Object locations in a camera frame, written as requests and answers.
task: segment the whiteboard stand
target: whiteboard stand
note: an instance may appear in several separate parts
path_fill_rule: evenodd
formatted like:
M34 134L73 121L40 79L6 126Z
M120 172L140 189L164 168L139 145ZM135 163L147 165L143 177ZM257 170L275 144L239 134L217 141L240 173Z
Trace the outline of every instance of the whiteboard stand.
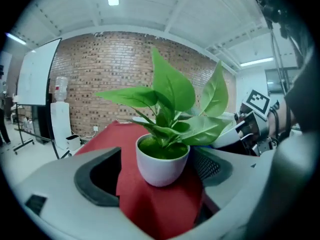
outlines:
M55 141L53 139L54 133L51 122L51 111L49 102L49 76L52 63L54 61L55 54L57 52L58 45L62 38L50 41L36 49L35 52L28 52L23 59L21 71L19 74L19 80L16 88L16 94L18 95L18 101L16 102L16 114L18 117L18 131L22 144L14 148L14 153L17 155L17 150L25 145L32 143L35 144L33 139L24 142L21 132L32 135L34 137L51 142L56 158L62 159L67 155L70 157L71 153L68 150L62 157L56 149ZM49 137L35 135L31 132L20 129L18 105L24 106L45 106L46 123L49 131Z

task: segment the mesh grille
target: mesh grille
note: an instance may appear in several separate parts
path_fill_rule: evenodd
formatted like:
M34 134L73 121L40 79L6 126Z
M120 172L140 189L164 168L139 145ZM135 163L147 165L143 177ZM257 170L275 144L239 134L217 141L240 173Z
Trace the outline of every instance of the mesh grille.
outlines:
M199 153L193 154L192 163L201 181L217 174L221 169L220 164Z

